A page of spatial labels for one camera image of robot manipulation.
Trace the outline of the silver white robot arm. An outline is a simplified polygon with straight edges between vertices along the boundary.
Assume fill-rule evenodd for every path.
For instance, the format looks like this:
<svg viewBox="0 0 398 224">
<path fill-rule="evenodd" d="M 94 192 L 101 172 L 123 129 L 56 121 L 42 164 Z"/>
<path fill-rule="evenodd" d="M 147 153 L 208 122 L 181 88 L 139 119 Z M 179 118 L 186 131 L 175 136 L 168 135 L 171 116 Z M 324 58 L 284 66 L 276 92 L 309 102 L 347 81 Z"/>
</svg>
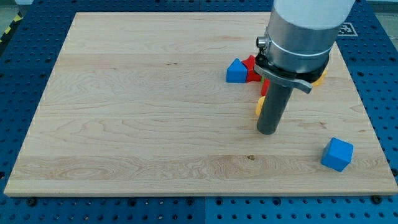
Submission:
<svg viewBox="0 0 398 224">
<path fill-rule="evenodd" d="M 275 0 L 256 40 L 254 70 L 273 84 L 310 93 L 354 0 Z"/>
</svg>

